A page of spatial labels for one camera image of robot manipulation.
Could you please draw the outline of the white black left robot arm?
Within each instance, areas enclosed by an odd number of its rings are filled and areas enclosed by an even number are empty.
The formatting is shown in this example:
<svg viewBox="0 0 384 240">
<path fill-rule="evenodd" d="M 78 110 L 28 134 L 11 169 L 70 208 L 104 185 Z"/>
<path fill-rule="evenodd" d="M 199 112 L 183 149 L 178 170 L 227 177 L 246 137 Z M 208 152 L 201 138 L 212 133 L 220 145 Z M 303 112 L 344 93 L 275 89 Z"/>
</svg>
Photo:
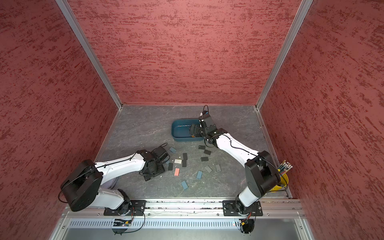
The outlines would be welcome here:
<svg viewBox="0 0 384 240">
<path fill-rule="evenodd" d="M 168 152 L 158 147 L 150 152 L 139 150 L 128 157 L 107 162 L 84 160 L 63 181 L 58 197 L 63 195 L 64 203 L 73 212 L 86 208 L 106 208 L 118 210 L 121 215 L 125 215 L 130 211 L 128 195 L 122 190 L 111 190 L 104 185 L 133 172 L 149 181 L 165 171 L 164 164 L 169 159 Z"/>
</svg>

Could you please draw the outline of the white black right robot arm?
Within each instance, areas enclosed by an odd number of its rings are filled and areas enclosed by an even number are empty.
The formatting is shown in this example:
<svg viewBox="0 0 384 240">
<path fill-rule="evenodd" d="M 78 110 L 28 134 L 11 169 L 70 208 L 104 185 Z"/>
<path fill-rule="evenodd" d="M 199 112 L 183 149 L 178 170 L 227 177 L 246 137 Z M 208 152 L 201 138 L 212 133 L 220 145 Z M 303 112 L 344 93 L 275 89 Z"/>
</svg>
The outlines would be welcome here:
<svg viewBox="0 0 384 240">
<path fill-rule="evenodd" d="M 192 137 L 202 137 L 214 147 L 228 153 L 245 169 L 247 186 L 238 194 L 235 210 L 240 215 L 250 214 L 252 208 L 265 194 L 281 182 L 281 177 L 272 157 L 267 151 L 258 152 L 237 141 L 224 129 L 215 125 L 207 127 L 204 122 L 192 124 Z"/>
</svg>

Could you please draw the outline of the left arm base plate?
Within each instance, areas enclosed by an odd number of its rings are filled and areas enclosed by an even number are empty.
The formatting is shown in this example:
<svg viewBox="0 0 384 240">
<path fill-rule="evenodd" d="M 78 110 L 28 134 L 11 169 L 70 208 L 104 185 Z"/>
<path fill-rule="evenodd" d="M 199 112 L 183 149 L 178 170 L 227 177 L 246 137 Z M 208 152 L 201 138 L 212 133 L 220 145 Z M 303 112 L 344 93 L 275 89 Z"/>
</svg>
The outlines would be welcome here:
<svg viewBox="0 0 384 240">
<path fill-rule="evenodd" d="M 116 210 L 105 208 L 104 216 L 143 216 L 146 203 L 147 201 L 145 200 L 131 200 L 129 203 L 124 201 Z"/>
</svg>

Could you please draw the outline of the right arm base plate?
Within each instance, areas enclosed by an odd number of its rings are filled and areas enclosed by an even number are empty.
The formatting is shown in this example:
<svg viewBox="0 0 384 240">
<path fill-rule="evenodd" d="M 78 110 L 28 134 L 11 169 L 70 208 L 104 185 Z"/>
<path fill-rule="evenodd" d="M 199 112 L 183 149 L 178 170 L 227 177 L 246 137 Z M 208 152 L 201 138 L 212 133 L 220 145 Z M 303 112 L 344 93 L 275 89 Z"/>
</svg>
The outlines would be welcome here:
<svg viewBox="0 0 384 240">
<path fill-rule="evenodd" d="M 263 216 L 263 210 L 259 201 L 254 202 L 248 207 L 245 207 L 240 200 L 235 201 L 223 201 L 223 213 L 224 216 L 229 217 L 261 217 Z"/>
</svg>

